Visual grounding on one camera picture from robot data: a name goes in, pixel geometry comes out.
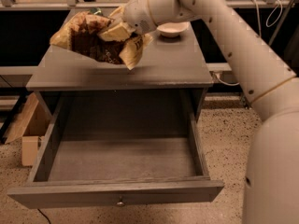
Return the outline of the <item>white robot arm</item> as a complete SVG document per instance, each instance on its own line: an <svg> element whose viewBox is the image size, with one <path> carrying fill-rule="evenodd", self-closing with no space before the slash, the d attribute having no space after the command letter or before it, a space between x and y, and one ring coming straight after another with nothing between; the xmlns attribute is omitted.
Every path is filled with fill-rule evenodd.
<svg viewBox="0 0 299 224"><path fill-rule="evenodd" d="M205 22L263 124L250 146L243 224L299 224L299 79L225 0L129 0L114 22L145 34Z"/></svg>

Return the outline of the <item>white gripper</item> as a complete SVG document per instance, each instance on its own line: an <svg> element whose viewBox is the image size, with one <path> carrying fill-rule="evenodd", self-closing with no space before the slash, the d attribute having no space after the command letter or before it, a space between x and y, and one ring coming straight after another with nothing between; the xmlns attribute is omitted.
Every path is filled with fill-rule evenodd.
<svg viewBox="0 0 299 224"><path fill-rule="evenodd" d="M121 42L133 32L147 34L156 30L159 25L192 21L197 19L197 15L179 0L130 0L124 6L122 18L125 22L101 31L97 36L106 42Z"/></svg>

